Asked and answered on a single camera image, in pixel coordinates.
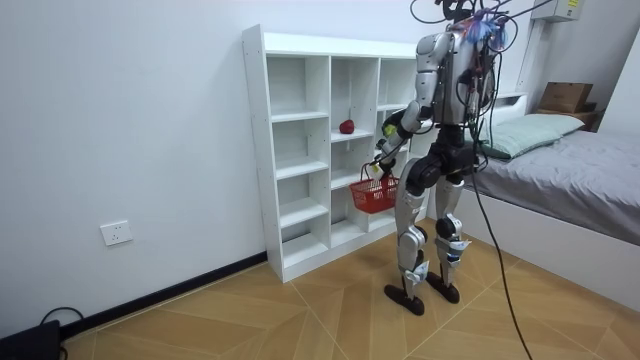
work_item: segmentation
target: humanoid robot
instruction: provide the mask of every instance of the humanoid robot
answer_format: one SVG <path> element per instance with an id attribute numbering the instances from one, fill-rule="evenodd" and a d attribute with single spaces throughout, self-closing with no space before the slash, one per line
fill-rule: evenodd
<path id="1" fill-rule="evenodd" d="M 464 3 L 460 0 L 456 9 L 450 10 L 452 0 L 445 0 L 446 18 L 454 21 L 468 18 L 472 13 L 462 9 Z M 486 37 L 482 41 L 469 41 L 467 32 L 468 28 L 458 23 L 447 26 L 443 33 L 420 40 L 416 49 L 416 99 L 386 119 L 383 133 L 387 138 L 377 145 L 381 154 L 376 162 L 388 174 L 400 147 L 414 134 L 420 134 L 423 122 L 432 121 L 440 129 L 429 153 L 407 163 L 396 192 L 397 255 L 403 288 L 387 285 L 384 292 L 416 315 L 424 313 L 424 304 L 416 296 L 415 287 L 425 280 L 449 302 L 460 301 L 454 272 L 470 242 L 461 238 L 462 223 L 453 212 L 464 186 L 463 179 L 477 164 L 473 145 L 465 143 L 464 129 L 493 101 L 491 68 L 496 56 Z M 428 272 L 422 250 L 427 234 L 415 224 L 425 190 L 433 186 L 440 274 Z"/>

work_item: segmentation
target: wall socket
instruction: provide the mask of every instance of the wall socket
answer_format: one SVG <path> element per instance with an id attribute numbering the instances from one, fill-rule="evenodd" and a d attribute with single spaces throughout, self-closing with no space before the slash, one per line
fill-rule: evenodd
<path id="1" fill-rule="evenodd" d="M 115 224 L 100 226 L 104 243 L 107 246 L 119 244 L 121 242 L 133 240 L 131 228 L 128 221 L 121 221 Z"/>

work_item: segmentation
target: bed frame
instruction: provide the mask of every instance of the bed frame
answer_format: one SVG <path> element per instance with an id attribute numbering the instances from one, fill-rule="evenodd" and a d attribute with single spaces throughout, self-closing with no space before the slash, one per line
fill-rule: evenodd
<path id="1" fill-rule="evenodd" d="M 524 115 L 526 95 L 509 96 L 518 99 L 509 99 L 498 118 L 494 112 L 494 124 Z M 432 219 L 434 198 L 427 210 Z M 640 311 L 640 246 L 489 196 L 480 198 L 504 251 Z M 493 246 L 473 191 L 463 190 L 455 215 L 467 235 Z"/>

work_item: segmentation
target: red apple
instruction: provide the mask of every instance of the red apple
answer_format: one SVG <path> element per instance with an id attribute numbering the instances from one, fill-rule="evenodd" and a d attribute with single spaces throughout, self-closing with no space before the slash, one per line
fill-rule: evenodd
<path id="1" fill-rule="evenodd" d="M 353 130 L 355 130 L 356 124 L 353 123 L 353 120 L 345 120 L 342 124 L 340 124 L 340 132 L 342 134 L 353 134 Z"/>

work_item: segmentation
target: black baseboard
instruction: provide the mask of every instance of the black baseboard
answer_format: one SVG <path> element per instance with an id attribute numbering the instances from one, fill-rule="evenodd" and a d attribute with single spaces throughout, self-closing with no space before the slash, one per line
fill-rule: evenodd
<path id="1" fill-rule="evenodd" d="M 170 286 L 166 289 L 156 291 L 152 294 L 145 295 L 141 298 L 129 301 L 122 305 L 118 305 L 114 308 L 99 312 L 97 314 L 87 316 L 82 320 L 72 322 L 64 325 L 60 328 L 60 340 L 64 341 L 72 336 L 75 336 L 83 331 L 93 329 L 97 326 L 106 324 L 110 321 L 119 319 L 123 316 L 127 316 L 136 311 L 140 311 L 149 306 L 167 301 L 180 294 L 184 294 L 188 291 L 197 289 L 201 286 L 212 283 L 216 280 L 220 280 L 223 277 L 237 273 L 244 269 L 250 268 L 254 265 L 258 265 L 267 261 L 267 252 L 261 252 L 259 254 L 250 256 L 246 259 L 234 262 L 219 269 L 210 271 L 208 273 L 196 276 L 192 279 L 183 281 L 179 284 Z"/>

